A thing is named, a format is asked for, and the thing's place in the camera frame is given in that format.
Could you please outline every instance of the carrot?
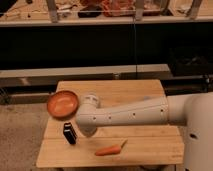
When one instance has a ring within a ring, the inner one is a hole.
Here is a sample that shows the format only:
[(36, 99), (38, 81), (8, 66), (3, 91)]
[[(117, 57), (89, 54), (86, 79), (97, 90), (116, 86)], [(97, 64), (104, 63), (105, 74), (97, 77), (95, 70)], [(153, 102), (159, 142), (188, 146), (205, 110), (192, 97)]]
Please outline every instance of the carrot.
[(95, 152), (96, 156), (105, 156), (105, 155), (110, 155), (110, 154), (119, 154), (123, 148), (123, 146), (126, 144), (127, 140), (125, 140), (121, 145), (113, 145), (110, 147), (105, 147), (97, 150)]

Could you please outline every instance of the wood grain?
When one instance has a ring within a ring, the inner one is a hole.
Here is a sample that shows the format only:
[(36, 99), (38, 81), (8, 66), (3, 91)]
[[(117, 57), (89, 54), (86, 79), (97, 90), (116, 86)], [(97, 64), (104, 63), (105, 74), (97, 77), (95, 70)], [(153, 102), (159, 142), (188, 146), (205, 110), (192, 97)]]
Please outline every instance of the wood grain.
[[(116, 106), (147, 98), (164, 96), (158, 80), (62, 81), (57, 91), (70, 90), (80, 98), (93, 92), (101, 106)], [(63, 136), (63, 124), (71, 121), (78, 135), (77, 144), (69, 145)], [(119, 155), (95, 156), (102, 147), (128, 140)], [(37, 167), (133, 166), (182, 163), (184, 144), (175, 126), (101, 127), (94, 136), (84, 137), (75, 118), (59, 121), (49, 118), (37, 160)]]

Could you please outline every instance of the orange bowl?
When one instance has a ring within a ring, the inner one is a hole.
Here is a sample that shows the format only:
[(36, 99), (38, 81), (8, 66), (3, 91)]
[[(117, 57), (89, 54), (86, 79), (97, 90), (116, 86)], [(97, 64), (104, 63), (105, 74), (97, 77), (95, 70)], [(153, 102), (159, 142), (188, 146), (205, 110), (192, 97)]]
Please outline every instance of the orange bowl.
[(47, 101), (48, 113), (56, 118), (63, 118), (75, 113), (78, 108), (78, 97), (72, 91), (59, 91)]

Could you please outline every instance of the metal frame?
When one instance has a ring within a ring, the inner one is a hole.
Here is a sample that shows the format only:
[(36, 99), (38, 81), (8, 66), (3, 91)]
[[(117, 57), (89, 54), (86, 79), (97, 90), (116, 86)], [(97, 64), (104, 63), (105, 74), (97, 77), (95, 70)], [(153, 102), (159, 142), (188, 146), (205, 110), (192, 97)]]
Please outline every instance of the metal frame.
[(167, 64), (148, 64), (138, 65), (137, 67), (135, 65), (125, 65), (0, 71), (1, 87), (57, 85), (61, 80), (178, 80), (201, 78), (203, 79), (202, 75), (174, 77)]
[(47, 7), (49, 10), (50, 19), (53, 23), (58, 22), (58, 14), (57, 14), (57, 7), (55, 4), (55, 0), (46, 0)]
[(191, 8), (186, 16), (192, 20), (196, 19), (198, 16), (198, 12), (199, 12), (202, 1), (203, 0), (193, 0)]
[(135, 2), (135, 20), (141, 21), (143, 18), (143, 6), (144, 6), (144, 0), (136, 0)]

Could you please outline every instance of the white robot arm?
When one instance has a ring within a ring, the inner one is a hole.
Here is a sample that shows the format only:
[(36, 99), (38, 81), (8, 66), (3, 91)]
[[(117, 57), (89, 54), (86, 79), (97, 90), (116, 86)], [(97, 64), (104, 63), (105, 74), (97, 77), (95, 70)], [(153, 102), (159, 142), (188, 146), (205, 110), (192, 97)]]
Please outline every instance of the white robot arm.
[(213, 93), (160, 97), (111, 108), (98, 108), (100, 100), (83, 97), (76, 122), (85, 136), (97, 127), (121, 125), (185, 125), (185, 171), (213, 168)]

